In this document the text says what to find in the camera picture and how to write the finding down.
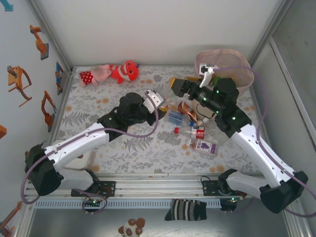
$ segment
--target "red stuffed toy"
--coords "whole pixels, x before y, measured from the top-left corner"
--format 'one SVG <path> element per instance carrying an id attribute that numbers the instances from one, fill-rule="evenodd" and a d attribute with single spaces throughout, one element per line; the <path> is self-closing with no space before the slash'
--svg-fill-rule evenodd
<path id="1" fill-rule="evenodd" d="M 139 64 L 134 63 L 133 61 L 126 61 L 121 66 L 110 66 L 111 75 L 110 77 L 117 79 L 118 84 L 121 84 L 123 80 L 134 81 L 137 79 L 139 74 Z"/>

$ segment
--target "small figurine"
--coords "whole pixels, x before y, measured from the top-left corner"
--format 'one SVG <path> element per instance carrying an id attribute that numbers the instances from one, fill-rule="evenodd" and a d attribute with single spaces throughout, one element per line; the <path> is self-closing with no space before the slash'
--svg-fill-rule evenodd
<path id="1" fill-rule="evenodd" d="M 143 227 L 145 226 L 145 219 L 138 218 L 137 221 L 134 219 L 129 219 L 125 225 L 118 229 L 118 232 L 123 237 L 139 237 L 143 232 Z"/>
<path id="2" fill-rule="evenodd" d="M 99 85 L 98 82 L 105 81 L 111 73 L 109 64 L 97 66 L 91 69 L 91 71 L 79 73 L 81 79 L 80 85 L 86 86 L 90 83 Z"/>
<path id="3" fill-rule="evenodd" d="M 139 74 L 139 64 L 133 61 L 126 61 L 121 66 L 111 65 L 110 70 L 112 72 L 111 77 L 118 80 L 118 84 L 121 84 L 123 80 L 134 81 Z"/>

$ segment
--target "pink stuffed toy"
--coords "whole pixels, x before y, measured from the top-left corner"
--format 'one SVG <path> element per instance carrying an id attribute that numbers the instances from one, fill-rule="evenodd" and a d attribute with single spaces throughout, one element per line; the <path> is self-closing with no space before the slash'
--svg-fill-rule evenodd
<path id="1" fill-rule="evenodd" d="M 112 72 L 110 70 L 109 64 L 97 66 L 91 69 L 91 71 L 79 73 L 81 79 L 80 85 L 86 86 L 90 83 L 94 85 L 99 85 L 98 82 L 105 81 L 109 77 L 109 75 L 111 75 L 111 73 Z"/>

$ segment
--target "pink basket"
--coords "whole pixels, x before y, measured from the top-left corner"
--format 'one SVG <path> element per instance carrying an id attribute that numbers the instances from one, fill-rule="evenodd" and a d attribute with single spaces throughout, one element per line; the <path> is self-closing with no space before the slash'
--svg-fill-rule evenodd
<path id="1" fill-rule="evenodd" d="M 238 51 L 233 49 L 211 49 L 199 53 L 196 56 L 194 76 L 198 77 L 200 63 L 206 63 L 209 66 L 225 68 L 229 66 L 243 65 L 250 67 L 247 59 Z M 239 96 L 248 90 L 253 83 L 253 73 L 247 69 L 230 69 L 222 72 L 216 72 L 221 78 L 233 78 L 235 80 Z"/>

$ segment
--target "metal floor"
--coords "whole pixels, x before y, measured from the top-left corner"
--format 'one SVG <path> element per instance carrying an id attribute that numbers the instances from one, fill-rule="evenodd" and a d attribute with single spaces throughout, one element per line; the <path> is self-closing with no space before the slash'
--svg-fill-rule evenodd
<path id="1" fill-rule="evenodd" d="M 239 203 L 242 208 L 247 202 Z M 130 218 L 146 220 L 140 237 L 287 237 L 283 214 L 270 213 L 259 200 L 245 212 L 224 215 L 207 209 L 207 220 L 165 221 L 168 209 L 108 209 L 95 216 L 81 210 L 37 209 L 29 237 L 119 237 Z"/>

